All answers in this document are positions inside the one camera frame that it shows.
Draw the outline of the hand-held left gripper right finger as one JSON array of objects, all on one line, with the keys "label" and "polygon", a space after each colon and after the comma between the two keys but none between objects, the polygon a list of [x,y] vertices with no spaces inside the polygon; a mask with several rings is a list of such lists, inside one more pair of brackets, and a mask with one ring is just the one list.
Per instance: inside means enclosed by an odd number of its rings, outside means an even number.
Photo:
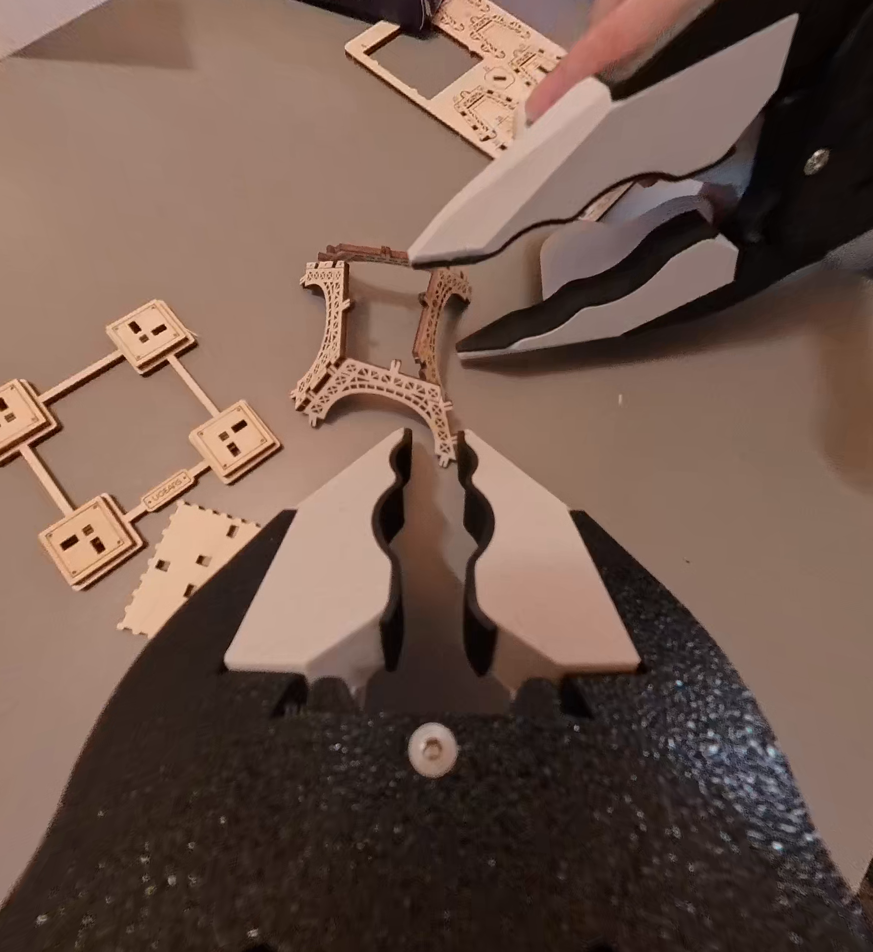
[{"label": "hand-held left gripper right finger", "polygon": [[635,673],[639,652],[567,504],[472,430],[457,455],[476,545],[464,581],[472,670],[511,696],[533,679]]}]

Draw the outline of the serrated square wooden plate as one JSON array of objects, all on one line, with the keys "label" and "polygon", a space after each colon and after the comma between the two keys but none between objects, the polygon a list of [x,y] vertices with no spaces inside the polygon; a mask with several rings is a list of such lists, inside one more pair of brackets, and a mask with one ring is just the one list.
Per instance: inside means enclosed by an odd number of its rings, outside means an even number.
[{"label": "serrated square wooden plate", "polygon": [[261,525],[180,503],[117,625],[148,639],[261,530]]}]

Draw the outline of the wooden four-square connector frame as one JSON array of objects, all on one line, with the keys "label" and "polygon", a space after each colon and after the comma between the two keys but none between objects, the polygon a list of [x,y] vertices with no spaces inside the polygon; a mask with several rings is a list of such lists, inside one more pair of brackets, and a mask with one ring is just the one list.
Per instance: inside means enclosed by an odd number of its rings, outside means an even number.
[{"label": "wooden four-square connector frame", "polygon": [[[282,444],[245,400],[220,409],[181,362],[197,338],[165,301],[153,299],[105,327],[112,350],[97,362],[38,391],[23,378],[0,386],[0,467],[25,460],[58,508],[60,519],[38,535],[38,542],[74,591],[83,591],[115,572],[145,547],[136,524],[178,500],[207,473],[231,485],[274,457]],[[169,366],[206,411],[207,419],[189,433],[197,462],[165,478],[126,511],[109,493],[75,505],[40,459],[37,446],[61,423],[54,403],[86,386],[120,363],[140,377]]]}]

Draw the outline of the wooden lattice arch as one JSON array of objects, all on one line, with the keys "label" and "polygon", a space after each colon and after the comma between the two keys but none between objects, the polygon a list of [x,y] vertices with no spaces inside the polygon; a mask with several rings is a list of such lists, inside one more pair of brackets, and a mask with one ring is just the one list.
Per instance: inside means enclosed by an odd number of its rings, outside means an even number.
[{"label": "wooden lattice arch", "polygon": [[457,460],[457,441],[450,424],[453,403],[439,385],[403,373],[399,360],[382,367],[344,359],[321,387],[308,391],[304,412],[311,427],[323,422],[341,400],[357,395],[380,396],[414,412],[430,430],[439,465],[445,469]]}]

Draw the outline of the wooden sheet with long parts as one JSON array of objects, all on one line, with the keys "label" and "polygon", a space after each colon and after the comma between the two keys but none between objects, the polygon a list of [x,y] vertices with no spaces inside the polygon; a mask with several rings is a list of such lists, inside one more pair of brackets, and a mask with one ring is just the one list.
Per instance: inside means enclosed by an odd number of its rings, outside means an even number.
[{"label": "wooden sheet with long parts", "polygon": [[473,66],[432,96],[398,78],[375,54],[400,34],[380,21],[345,45],[347,56],[490,158],[506,152],[517,116],[566,50],[489,1],[444,2],[431,25],[466,50]]}]

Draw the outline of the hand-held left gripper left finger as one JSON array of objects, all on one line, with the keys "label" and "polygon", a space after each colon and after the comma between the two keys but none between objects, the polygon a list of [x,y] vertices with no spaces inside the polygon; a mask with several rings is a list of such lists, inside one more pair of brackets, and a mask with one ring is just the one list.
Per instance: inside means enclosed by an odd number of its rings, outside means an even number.
[{"label": "hand-held left gripper left finger", "polygon": [[228,670],[336,678],[362,697],[404,643],[402,574],[413,434],[396,429],[296,509],[237,633]]}]

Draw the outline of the dark purple puzzle box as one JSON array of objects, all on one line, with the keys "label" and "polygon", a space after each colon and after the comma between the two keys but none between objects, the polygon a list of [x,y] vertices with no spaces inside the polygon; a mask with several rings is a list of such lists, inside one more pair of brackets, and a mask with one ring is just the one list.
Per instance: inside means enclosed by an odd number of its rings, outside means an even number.
[{"label": "dark purple puzzle box", "polygon": [[420,34],[443,5],[442,1],[304,1],[367,23],[388,22],[410,34]]}]

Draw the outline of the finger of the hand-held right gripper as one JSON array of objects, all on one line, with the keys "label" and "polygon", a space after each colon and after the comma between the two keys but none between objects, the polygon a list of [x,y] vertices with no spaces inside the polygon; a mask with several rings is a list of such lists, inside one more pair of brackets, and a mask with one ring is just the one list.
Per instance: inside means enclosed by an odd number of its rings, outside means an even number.
[{"label": "finger of the hand-held right gripper", "polygon": [[462,361],[615,339],[730,285],[740,256],[701,194],[614,224],[578,221],[540,252],[542,299],[461,339]]},{"label": "finger of the hand-held right gripper", "polygon": [[432,219],[410,264],[477,263],[526,232],[577,219],[619,184],[717,164],[778,88],[797,22],[787,16],[618,101],[585,79]]}]

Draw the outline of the wooden arch frame assembly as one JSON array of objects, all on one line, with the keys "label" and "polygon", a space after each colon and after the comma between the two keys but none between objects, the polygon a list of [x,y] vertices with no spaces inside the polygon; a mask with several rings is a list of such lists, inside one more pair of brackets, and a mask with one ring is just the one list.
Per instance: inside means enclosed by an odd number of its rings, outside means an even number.
[{"label": "wooden arch frame assembly", "polygon": [[[330,244],[307,264],[300,285],[322,293],[325,305],[325,327],[321,345],[308,371],[299,379],[290,396],[297,411],[304,410],[319,388],[331,377],[346,357],[349,299],[349,265],[381,264],[409,267],[406,251],[385,245]],[[420,320],[411,349],[420,378],[445,397],[438,365],[438,330],[443,309],[454,296],[468,303],[472,288],[466,272],[460,268],[436,268],[430,271],[428,286],[419,297]]]}]

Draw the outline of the grey desk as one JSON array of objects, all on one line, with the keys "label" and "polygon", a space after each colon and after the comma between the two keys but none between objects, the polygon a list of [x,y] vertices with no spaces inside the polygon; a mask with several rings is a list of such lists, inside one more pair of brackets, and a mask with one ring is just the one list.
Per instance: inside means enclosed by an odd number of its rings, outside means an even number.
[{"label": "grey desk", "polygon": [[[369,703],[498,711],[466,664],[463,490],[402,409],[349,399],[309,427],[289,392],[323,329],[326,244],[406,248],[485,165],[348,59],[362,25],[294,2],[114,2],[0,63],[0,385],[43,391],[163,299],[219,408],[283,449],[188,501],[265,523],[412,426],[407,636]],[[457,418],[587,511],[680,599],[753,690],[815,826],[857,887],[873,855],[873,280],[820,266],[723,314],[597,352],[461,366],[464,336],[538,293],[530,236],[472,269],[443,324]],[[0,904],[145,646],[117,629],[152,549],[74,592],[38,543],[60,517],[0,468]]]}]

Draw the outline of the person's right hand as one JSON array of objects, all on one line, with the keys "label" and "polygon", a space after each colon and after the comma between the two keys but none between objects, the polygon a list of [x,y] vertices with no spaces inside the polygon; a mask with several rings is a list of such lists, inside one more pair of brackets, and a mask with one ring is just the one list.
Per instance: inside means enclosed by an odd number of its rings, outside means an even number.
[{"label": "person's right hand", "polygon": [[594,2],[584,33],[525,102],[526,124],[538,121],[586,78],[642,62],[708,6],[708,1]]}]

